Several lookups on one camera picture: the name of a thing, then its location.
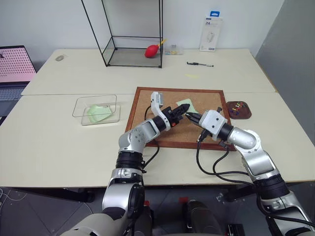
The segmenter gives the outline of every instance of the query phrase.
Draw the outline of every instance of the pen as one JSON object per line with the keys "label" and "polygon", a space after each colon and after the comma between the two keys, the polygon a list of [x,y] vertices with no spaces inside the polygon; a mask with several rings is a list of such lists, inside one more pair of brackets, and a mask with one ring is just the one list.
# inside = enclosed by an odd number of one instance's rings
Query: pen
{"label": "pen", "polygon": [[204,66],[208,66],[208,67],[214,67],[214,65],[212,65],[212,64],[201,64],[201,63],[197,63],[197,62],[188,62],[187,61],[187,64],[188,65],[204,65]]}

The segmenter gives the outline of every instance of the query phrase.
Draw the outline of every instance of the gray round object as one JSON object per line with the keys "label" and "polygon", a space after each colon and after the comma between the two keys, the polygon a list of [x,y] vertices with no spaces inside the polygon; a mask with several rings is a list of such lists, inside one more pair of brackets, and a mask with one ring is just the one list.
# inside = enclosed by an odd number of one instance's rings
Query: gray round object
{"label": "gray round object", "polygon": [[63,55],[60,55],[60,56],[58,56],[58,57],[56,57],[56,61],[61,61],[61,60],[63,60],[64,59],[64,56]]}

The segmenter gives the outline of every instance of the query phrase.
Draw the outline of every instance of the wooden frame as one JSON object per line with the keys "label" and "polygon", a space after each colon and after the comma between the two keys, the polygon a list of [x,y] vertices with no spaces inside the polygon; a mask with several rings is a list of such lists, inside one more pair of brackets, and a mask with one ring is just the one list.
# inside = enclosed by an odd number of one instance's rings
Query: wooden frame
{"label": "wooden frame", "polygon": [[[135,115],[136,107],[138,104],[138,99],[140,95],[141,90],[150,90],[150,91],[174,91],[174,92],[203,92],[203,93],[219,93],[220,94],[220,100],[222,104],[222,111],[224,114],[224,117],[228,120],[227,123],[231,124],[231,120],[229,117],[225,97],[223,90],[208,90],[208,89],[181,89],[181,88],[151,88],[151,87],[137,87],[136,93],[134,95],[133,104],[131,107],[129,119],[126,126],[126,132],[131,129],[133,118]],[[158,142],[160,147],[165,148],[191,148],[196,149],[197,148],[197,142],[171,142],[171,141],[159,141]],[[148,147],[156,147],[156,144],[154,142],[150,142],[147,144]],[[228,145],[229,150],[235,151],[235,148],[233,145]],[[201,149],[210,149],[210,150],[225,150],[222,146],[220,146],[217,143],[202,143]]]}

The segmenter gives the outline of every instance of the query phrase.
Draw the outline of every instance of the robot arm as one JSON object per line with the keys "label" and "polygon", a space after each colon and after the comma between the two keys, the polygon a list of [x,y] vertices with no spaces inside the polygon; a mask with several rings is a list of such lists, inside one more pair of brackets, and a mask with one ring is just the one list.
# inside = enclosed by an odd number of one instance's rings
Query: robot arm
{"label": "robot arm", "polygon": [[107,185],[100,214],[92,214],[83,219],[62,236],[122,236],[131,229],[141,215],[144,205],[142,173],[145,162],[142,158],[146,143],[168,131],[179,123],[189,104],[171,110],[163,106],[162,94],[153,92],[151,110],[155,115],[147,119],[119,138],[119,153],[116,168]]}
{"label": "robot arm", "polygon": [[[260,197],[258,207],[267,214],[301,219],[310,222],[292,191],[286,186],[279,170],[269,154],[263,150],[260,137],[251,130],[242,130],[227,124],[220,110],[209,110],[203,115],[188,113],[187,117],[196,125],[208,131],[214,140],[217,138],[233,144],[242,155],[242,162],[255,185]],[[266,217],[269,229],[276,235],[290,235],[288,232],[315,231],[313,227],[291,221]]]}

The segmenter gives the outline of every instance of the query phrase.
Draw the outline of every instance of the laptop screen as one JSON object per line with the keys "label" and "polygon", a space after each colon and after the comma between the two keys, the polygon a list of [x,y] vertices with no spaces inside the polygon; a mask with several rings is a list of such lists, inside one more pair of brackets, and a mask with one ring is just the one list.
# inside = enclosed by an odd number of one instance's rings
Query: laptop screen
{"label": "laptop screen", "polygon": [[24,46],[0,47],[0,83],[27,82],[35,74]]}

